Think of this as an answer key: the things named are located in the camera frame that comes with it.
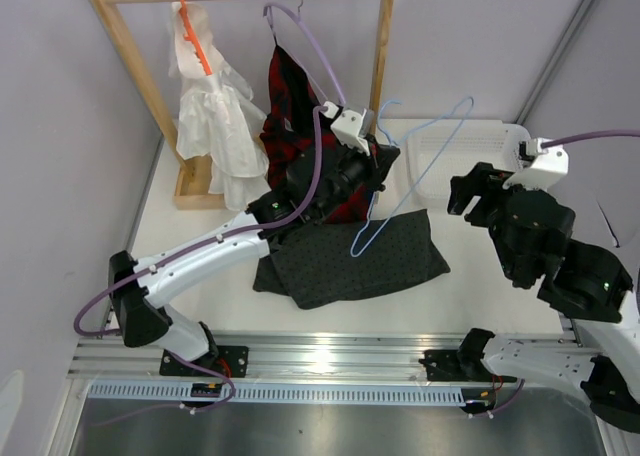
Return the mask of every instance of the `white plastic basket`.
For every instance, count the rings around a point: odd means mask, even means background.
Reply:
[[[396,131],[395,134],[403,135],[420,124],[420,121],[408,123],[410,124],[404,131]],[[431,163],[458,123],[459,120],[439,121],[409,137],[403,149],[411,184]],[[507,171],[522,169],[518,159],[518,143],[527,139],[530,139],[529,132],[516,124],[465,121],[444,153],[416,187],[420,202],[429,209],[446,210],[451,178],[466,175],[478,162],[491,163],[495,168]]]

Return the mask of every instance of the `white bracket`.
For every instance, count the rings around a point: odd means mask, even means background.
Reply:
[[[524,161],[524,169],[511,175],[504,183],[504,189],[516,184],[525,189],[546,190],[556,184],[569,172],[569,155],[562,146],[543,149],[542,143],[549,139],[531,139],[525,142],[525,152],[533,161]]]
[[[324,113],[325,116],[334,118],[338,113],[338,106],[332,102],[327,101],[324,106],[328,108]],[[372,118],[373,113],[366,108],[357,110],[345,107],[338,119],[331,125],[331,131],[336,135],[338,141],[345,146],[357,148],[369,156],[369,143],[364,136],[367,134],[367,127]]]
[[[597,351],[584,354],[562,353],[555,349],[536,348],[496,335],[483,349],[482,364],[492,374],[503,374],[557,389],[579,399],[586,399],[580,388],[591,376],[591,358]]]

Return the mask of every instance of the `wooden rack base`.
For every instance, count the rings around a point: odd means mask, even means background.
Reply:
[[[189,161],[193,164],[193,176],[189,178],[185,169],[180,168],[173,203],[178,209],[224,209],[224,196],[209,194],[211,157],[196,156]]]
[[[124,18],[118,10],[118,3],[155,3],[176,0],[90,0],[102,20],[107,33],[111,37],[115,48],[122,57],[131,78],[135,82],[144,98],[149,111],[153,115],[158,127],[162,131],[167,144],[180,163],[180,173],[173,201],[178,209],[223,209],[224,197],[209,194],[211,183],[211,158],[197,157],[184,160],[176,151],[178,131],[173,122],[160,90],[133,38]],[[384,66],[387,56],[387,44],[391,28],[391,11],[393,0],[381,0],[378,15],[378,34],[376,39],[376,55],[371,85],[371,99],[369,107],[377,113],[380,106]]]

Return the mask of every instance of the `white garment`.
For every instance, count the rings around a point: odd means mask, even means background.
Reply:
[[[242,211],[270,190],[265,180],[269,160],[253,139],[265,114],[252,102],[249,84],[213,45],[209,18],[199,4],[187,3],[187,13],[213,74],[207,76],[172,4],[174,48],[182,79],[178,153],[185,159],[211,155],[209,192],[224,193],[227,208]],[[169,74],[175,73],[175,67]]]

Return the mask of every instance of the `gray cloth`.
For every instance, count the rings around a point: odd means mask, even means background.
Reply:
[[[364,223],[308,226],[262,258],[255,291],[289,295],[300,309],[357,301],[411,288],[451,270],[431,241],[427,210],[392,218],[359,257],[349,250]],[[372,221],[364,244],[380,227]]]

